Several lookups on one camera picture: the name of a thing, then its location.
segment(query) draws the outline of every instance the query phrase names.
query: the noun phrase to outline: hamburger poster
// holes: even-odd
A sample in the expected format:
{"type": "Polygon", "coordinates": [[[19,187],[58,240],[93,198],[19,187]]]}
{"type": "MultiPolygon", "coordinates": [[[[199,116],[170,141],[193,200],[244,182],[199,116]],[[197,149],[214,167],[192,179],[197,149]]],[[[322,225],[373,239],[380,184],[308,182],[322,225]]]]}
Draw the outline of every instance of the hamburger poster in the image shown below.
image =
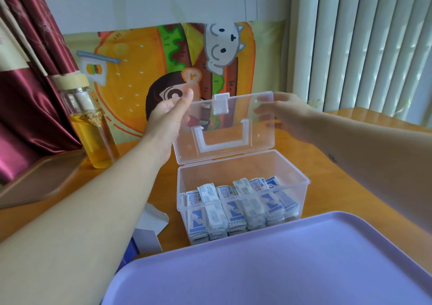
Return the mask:
{"type": "MultiPolygon", "coordinates": [[[[278,91],[283,32],[284,22],[178,23],[64,38],[119,144],[140,138],[154,107],[186,88],[194,101],[278,91]]],[[[213,130],[233,121],[208,111],[190,124],[213,130]]]]}

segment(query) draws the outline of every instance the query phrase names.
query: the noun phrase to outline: wooden table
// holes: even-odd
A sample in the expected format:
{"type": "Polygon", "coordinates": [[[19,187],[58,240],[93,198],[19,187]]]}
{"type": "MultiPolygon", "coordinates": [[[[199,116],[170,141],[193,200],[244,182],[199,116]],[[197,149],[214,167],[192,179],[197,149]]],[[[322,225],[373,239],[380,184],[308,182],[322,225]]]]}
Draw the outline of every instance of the wooden table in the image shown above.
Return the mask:
{"type": "MultiPolygon", "coordinates": [[[[377,125],[428,131],[364,108],[340,110],[335,114],[377,125]]],[[[135,143],[120,144],[118,148],[122,154],[125,154],[134,145],[135,143]]],[[[369,193],[314,146],[296,141],[283,131],[276,131],[275,148],[311,180],[303,217],[330,211],[345,211],[358,215],[432,273],[432,235],[369,193]]],[[[164,251],[189,245],[181,215],[176,207],[177,168],[176,157],[172,151],[170,160],[161,168],[156,178],[148,200],[169,216],[169,225],[159,234],[159,241],[164,251]]],[[[0,242],[102,171],[94,169],[89,161],[85,160],[77,174],[52,198],[0,210],[0,242]]]]}

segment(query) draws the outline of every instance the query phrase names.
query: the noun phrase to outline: yellow liquid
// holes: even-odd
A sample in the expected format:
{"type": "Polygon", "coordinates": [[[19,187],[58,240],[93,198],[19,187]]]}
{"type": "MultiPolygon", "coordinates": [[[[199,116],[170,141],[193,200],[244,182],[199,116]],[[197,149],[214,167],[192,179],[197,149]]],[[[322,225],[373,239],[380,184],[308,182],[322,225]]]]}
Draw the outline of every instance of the yellow liquid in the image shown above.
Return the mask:
{"type": "Polygon", "coordinates": [[[71,115],[70,120],[95,168],[107,168],[120,157],[101,110],[71,115]]]}

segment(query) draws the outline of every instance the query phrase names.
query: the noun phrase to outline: dark red curtain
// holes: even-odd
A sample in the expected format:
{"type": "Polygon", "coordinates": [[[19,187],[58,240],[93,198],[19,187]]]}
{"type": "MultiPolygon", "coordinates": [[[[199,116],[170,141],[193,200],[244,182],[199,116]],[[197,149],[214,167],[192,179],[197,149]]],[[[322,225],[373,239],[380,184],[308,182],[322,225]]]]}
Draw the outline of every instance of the dark red curtain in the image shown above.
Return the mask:
{"type": "Polygon", "coordinates": [[[20,48],[28,65],[11,60],[17,51],[0,59],[1,184],[42,156],[82,148],[50,77],[78,67],[45,0],[4,2],[4,41],[20,48]]]}

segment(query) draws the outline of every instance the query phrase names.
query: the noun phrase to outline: purple tray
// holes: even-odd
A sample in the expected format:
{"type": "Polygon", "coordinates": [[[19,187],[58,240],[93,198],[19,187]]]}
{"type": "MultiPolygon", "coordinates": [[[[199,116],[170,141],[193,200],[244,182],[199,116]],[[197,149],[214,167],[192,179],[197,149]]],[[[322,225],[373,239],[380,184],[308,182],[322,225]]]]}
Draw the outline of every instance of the purple tray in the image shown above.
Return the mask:
{"type": "Polygon", "coordinates": [[[331,212],[135,260],[102,304],[432,304],[432,276],[331,212]]]}

